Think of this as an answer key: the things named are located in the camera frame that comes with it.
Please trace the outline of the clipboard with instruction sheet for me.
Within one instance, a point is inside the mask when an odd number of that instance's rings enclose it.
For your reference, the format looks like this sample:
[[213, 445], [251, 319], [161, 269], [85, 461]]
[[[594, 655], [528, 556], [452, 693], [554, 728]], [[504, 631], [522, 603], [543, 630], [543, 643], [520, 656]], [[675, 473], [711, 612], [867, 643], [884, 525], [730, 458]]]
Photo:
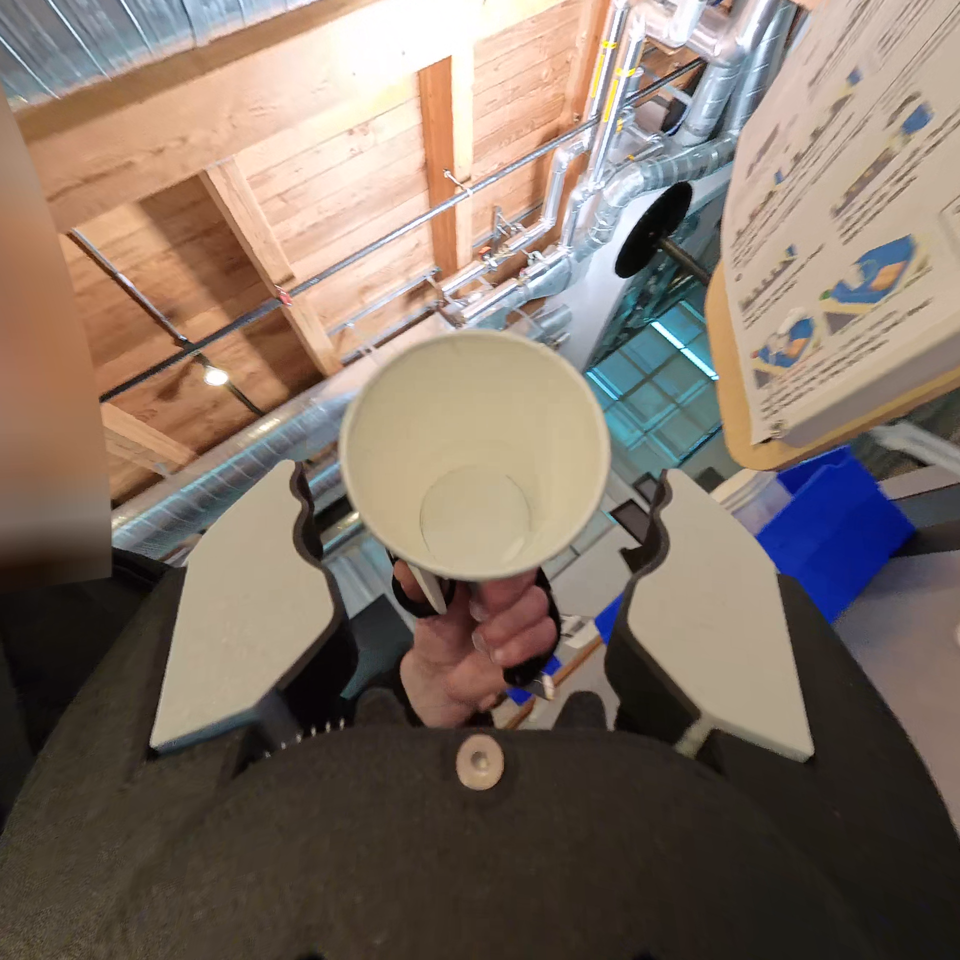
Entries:
[[959, 3], [822, 2], [737, 143], [706, 299], [726, 448], [777, 471], [958, 388]]

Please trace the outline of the white paper cup green stripe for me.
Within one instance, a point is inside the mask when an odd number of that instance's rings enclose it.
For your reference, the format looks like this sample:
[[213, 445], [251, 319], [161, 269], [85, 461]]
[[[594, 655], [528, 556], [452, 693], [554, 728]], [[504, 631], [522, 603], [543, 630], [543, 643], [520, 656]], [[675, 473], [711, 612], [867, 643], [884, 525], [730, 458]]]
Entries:
[[380, 366], [351, 402], [342, 480], [369, 532], [428, 590], [532, 571], [595, 514], [610, 434], [586, 379], [548, 346], [468, 330]]

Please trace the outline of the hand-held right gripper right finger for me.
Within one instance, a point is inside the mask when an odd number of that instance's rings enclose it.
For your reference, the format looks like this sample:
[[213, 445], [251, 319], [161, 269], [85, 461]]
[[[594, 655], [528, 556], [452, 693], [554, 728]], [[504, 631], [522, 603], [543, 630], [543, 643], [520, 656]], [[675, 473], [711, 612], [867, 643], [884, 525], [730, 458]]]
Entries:
[[628, 728], [694, 758], [727, 734], [790, 761], [814, 744], [778, 573], [757, 540], [666, 470], [605, 656]]

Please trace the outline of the person's black clothing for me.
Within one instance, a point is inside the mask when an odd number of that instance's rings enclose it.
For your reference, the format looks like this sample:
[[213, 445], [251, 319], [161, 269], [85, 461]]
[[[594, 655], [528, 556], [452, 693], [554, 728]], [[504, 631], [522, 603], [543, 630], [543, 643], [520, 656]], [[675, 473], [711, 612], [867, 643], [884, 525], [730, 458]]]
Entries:
[[2, 595], [2, 826], [66, 710], [169, 569], [115, 549], [108, 578]]

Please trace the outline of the silver ribbed air duct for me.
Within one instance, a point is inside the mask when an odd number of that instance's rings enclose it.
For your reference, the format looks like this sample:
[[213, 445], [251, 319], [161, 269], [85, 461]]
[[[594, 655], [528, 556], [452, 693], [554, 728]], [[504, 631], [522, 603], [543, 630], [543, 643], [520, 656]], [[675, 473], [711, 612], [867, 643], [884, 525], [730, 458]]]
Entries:
[[357, 394], [357, 388], [312, 388], [200, 455], [113, 511], [112, 546], [155, 560], [167, 556], [281, 462], [304, 462], [333, 446]]
[[308, 1], [3, 1], [2, 91], [18, 111], [307, 5]]

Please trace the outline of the silver insulated pipes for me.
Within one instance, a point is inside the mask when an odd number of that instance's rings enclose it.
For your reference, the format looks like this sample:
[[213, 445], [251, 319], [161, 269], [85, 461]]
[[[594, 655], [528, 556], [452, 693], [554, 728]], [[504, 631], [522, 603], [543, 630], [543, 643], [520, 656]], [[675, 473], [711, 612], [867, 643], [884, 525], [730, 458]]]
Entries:
[[[804, 2], [610, 2], [585, 99], [586, 129], [551, 152], [538, 219], [440, 286], [455, 329], [492, 327], [577, 282], [642, 194], [698, 181], [732, 162], [738, 139], [783, 60]], [[673, 133], [642, 133], [648, 42], [686, 48], [705, 70]]]

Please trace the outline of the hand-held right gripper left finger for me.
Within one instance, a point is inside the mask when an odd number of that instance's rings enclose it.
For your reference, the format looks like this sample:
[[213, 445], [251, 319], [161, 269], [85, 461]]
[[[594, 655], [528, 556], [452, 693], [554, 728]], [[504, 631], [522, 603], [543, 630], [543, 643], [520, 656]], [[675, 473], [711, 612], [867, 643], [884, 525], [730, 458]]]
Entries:
[[150, 749], [248, 725], [271, 750], [302, 741], [317, 724], [283, 692], [349, 624], [304, 466], [276, 465], [207, 529], [182, 571]]

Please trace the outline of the person's left hand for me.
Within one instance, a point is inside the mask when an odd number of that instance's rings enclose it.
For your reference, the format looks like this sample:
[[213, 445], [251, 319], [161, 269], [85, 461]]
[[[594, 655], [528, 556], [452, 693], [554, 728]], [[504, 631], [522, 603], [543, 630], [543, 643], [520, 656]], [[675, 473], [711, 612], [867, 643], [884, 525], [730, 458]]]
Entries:
[[399, 681], [423, 726], [475, 726], [507, 690], [507, 673], [548, 662], [559, 639], [543, 570], [477, 586], [457, 582], [445, 613], [417, 620]]

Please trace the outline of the blue plastic bin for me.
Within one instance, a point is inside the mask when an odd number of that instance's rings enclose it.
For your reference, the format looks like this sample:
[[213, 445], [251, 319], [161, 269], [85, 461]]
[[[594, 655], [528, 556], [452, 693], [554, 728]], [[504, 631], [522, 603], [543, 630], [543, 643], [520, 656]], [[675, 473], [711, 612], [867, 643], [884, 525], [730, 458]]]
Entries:
[[796, 580], [834, 622], [916, 528], [847, 445], [776, 478], [790, 500], [756, 539], [777, 571]]

